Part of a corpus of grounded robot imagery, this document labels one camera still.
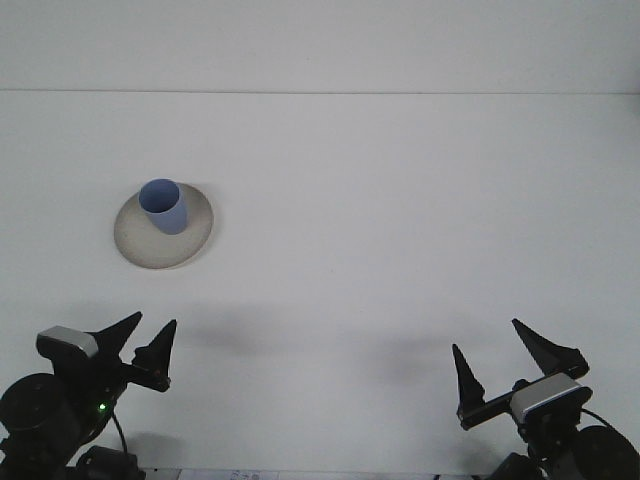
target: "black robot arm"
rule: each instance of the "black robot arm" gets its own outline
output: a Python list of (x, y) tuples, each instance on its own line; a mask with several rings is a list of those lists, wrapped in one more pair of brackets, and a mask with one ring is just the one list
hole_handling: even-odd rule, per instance
[(528, 456), (511, 454), (488, 480), (538, 480), (543, 471), (551, 480), (638, 480), (640, 456), (624, 436), (610, 425), (577, 428), (593, 393), (575, 381), (589, 371), (580, 351), (556, 345), (518, 320), (513, 325), (544, 376), (518, 380), (491, 401), (484, 400), (482, 384), (453, 345), (462, 428), (509, 413), (528, 445)]
[[(57, 326), (38, 334), (36, 348), (51, 360), (54, 373), (24, 377), (2, 396), (0, 421), (9, 437), (0, 444), (5, 454), (0, 480), (83, 478), (78, 473), (82, 469), (69, 471), (65, 466), (82, 445), (103, 431), (127, 385), (160, 392), (169, 388), (175, 320), (149, 345), (137, 348), (131, 364), (120, 359), (141, 318), (137, 312), (99, 332)], [(107, 449), (97, 451), (102, 459), (112, 455)], [(125, 456), (120, 453), (117, 458)]]

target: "black cable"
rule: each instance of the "black cable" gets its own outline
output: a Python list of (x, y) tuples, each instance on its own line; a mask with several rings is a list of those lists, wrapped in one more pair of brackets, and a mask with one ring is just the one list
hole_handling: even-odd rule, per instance
[(113, 418), (113, 423), (116, 424), (116, 428), (118, 429), (118, 433), (120, 434), (120, 441), (122, 442), (122, 451), (124, 452), (125, 455), (127, 455), (129, 453), (127, 449), (127, 441), (124, 438), (124, 433), (122, 433), (122, 427), (120, 426), (120, 422), (116, 418), (116, 412), (111, 413), (111, 418)]
[(609, 422), (607, 422), (604, 418), (602, 418), (600, 415), (593, 413), (590, 410), (587, 410), (586, 408), (582, 409), (583, 413), (586, 413), (587, 415), (595, 418), (596, 420), (598, 420), (600, 423), (602, 423), (605, 427), (610, 428), (611, 430), (614, 430), (617, 432), (617, 430), (615, 428), (613, 428), (613, 425), (611, 425)]

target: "cable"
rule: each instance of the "cable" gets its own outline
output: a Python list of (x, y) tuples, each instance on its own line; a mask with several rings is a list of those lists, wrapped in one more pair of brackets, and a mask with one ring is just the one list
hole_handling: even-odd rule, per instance
[(129, 453), (127, 449), (127, 441), (124, 438), (124, 433), (122, 433), (122, 427), (120, 426), (120, 422), (116, 418), (116, 412), (111, 413), (111, 418), (113, 418), (113, 423), (116, 424), (116, 428), (118, 429), (118, 433), (120, 434), (120, 441), (122, 442), (122, 451), (124, 452), (125, 455), (127, 455)]
[(600, 415), (597, 415), (595, 413), (593, 413), (590, 410), (587, 410), (586, 408), (582, 409), (583, 413), (586, 413), (587, 415), (595, 418), (596, 420), (598, 420), (600, 423), (602, 423), (605, 427), (610, 428), (611, 430), (614, 430), (617, 432), (617, 430), (615, 428), (613, 428), (613, 425), (611, 425), (609, 422), (607, 422), (604, 418), (602, 418)]

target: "white wall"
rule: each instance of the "white wall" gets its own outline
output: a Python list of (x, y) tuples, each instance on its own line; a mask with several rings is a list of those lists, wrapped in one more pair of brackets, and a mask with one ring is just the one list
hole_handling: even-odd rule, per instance
[(0, 3), (0, 87), (639, 92), (635, 0)]

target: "blue cup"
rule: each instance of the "blue cup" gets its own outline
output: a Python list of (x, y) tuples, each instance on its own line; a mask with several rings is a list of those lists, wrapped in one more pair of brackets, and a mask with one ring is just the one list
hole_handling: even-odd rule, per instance
[(138, 202), (151, 223), (167, 235), (187, 228), (187, 206), (177, 183), (167, 178), (151, 180), (140, 190)]

